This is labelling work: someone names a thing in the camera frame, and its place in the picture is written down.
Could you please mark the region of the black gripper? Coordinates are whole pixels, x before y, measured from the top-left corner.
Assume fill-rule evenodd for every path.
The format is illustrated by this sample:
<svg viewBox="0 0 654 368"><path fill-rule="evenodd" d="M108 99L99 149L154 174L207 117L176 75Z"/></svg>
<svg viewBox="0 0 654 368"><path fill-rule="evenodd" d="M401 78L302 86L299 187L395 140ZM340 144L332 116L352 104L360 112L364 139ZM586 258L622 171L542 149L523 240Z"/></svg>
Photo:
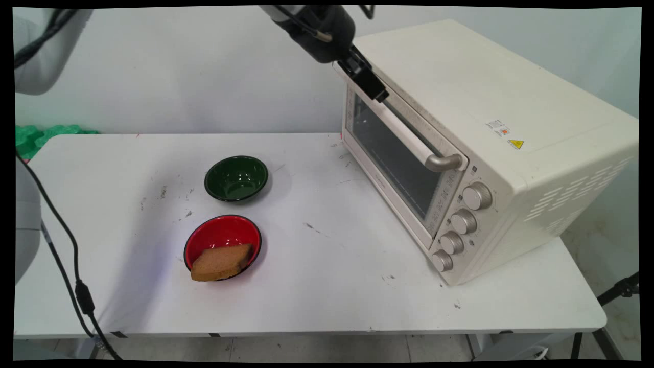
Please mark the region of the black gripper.
<svg viewBox="0 0 654 368"><path fill-rule="evenodd" d="M353 44L355 23L341 5L276 5L286 18L276 21L290 38L318 63L337 61L370 100L383 103L389 96L373 67Z"/></svg>

